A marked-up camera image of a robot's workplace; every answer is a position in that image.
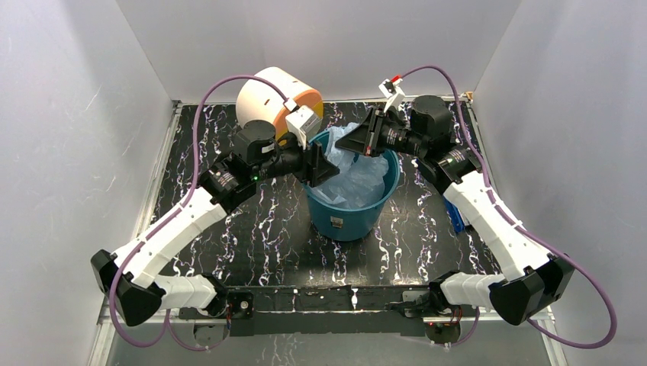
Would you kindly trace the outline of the translucent blue plastic bag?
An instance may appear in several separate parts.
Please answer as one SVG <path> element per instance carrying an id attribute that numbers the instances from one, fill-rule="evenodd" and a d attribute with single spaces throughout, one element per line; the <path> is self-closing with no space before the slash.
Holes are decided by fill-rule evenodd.
<path id="1" fill-rule="evenodd" d="M 340 173 L 311 189 L 313 196 L 325 204 L 342 209 L 362 209 L 380 201 L 385 191 L 384 176 L 388 161 L 383 156 L 361 156 L 337 148 L 335 143 L 352 130 L 357 123 L 344 127 L 330 127 L 325 157 Z"/>

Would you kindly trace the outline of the teal plastic trash bin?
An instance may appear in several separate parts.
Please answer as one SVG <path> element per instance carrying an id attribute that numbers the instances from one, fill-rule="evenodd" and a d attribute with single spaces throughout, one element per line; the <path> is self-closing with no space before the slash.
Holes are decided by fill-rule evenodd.
<path id="1" fill-rule="evenodd" d="M 320 142 L 326 152 L 328 144 L 327 130 L 316 135 L 313 141 Z M 348 242 L 361 239 L 372 230 L 386 201 L 394 193 L 400 179 L 398 155 L 391 150 L 387 150 L 381 156 L 388 161 L 388 172 L 384 176 L 385 191 L 381 200 L 371 206 L 355 210 L 333 207 L 313 196 L 311 187 L 307 185 L 304 187 L 311 222 L 321 235 L 336 241 Z"/>

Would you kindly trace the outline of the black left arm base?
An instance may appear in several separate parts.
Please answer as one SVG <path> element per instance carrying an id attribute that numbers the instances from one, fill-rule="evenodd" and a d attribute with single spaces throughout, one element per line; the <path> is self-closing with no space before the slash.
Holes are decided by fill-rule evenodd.
<path id="1" fill-rule="evenodd" d="M 243 329 L 243 336 L 249 334 L 245 327 L 253 319 L 255 302 L 251 291 L 235 288 L 229 290 L 227 296 L 218 294 L 214 301 L 206 310 L 182 308 L 179 311 L 179 319 L 193 324 L 196 347 L 215 346 L 235 336 L 240 329 Z"/>

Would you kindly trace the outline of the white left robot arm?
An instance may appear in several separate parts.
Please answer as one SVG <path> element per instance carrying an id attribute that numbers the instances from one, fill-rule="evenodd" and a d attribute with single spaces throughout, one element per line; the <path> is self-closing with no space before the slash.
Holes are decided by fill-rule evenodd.
<path id="1" fill-rule="evenodd" d="M 165 276 L 161 273 L 165 266 L 206 229 L 253 197 L 261 181 L 293 175 L 316 187 L 339 172 L 327 160 L 321 143 L 302 143 L 292 132 L 276 139 L 271 123 L 247 123 L 234 136 L 233 147 L 218 155 L 169 212 L 125 246 L 114 252 L 101 249 L 92 256 L 92 269 L 108 299 L 111 318 L 137 326 L 160 310 L 181 308 L 221 316 L 230 295 L 220 280 L 212 274 Z"/>

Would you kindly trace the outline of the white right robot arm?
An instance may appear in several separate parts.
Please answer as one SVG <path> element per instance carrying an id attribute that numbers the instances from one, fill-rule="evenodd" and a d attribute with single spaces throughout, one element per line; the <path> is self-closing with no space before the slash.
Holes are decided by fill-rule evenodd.
<path id="1" fill-rule="evenodd" d="M 476 230 L 499 266 L 499 275 L 451 271 L 430 283 L 431 309 L 448 316 L 460 305 L 495 310 L 518 326 L 564 293 L 574 272 L 563 258 L 526 238 L 521 224 L 502 217 L 502 203 L 484 184 L 472 149 L 456 141 L 445 101 L 424 95 L 413 100 L 408 122 L 394 108 L 372 108 L 367 118 L 335 143 L 336 148 L 376 157 L 386 150 L 414 156 L 420 174 L 455 206 Z"/>

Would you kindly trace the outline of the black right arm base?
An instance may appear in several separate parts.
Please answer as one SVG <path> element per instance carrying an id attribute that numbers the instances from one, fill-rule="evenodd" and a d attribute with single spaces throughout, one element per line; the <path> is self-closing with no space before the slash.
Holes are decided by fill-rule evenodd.
<path id="1" fill-rule="evenodd" d="M 409 319 L 421 319 L 425 334 L 432 345 L 450 348 L 466 342 L 475 332 L 480 320 L 480 310 L 474 308 L 474 321 L 466 334 L 462 333 L 461 321 L 465 315 L 462 305 L 452 305 L 440 291 L 407 290 L 401 299 L 389 302 L 385 310 L 399 313 Z"/>

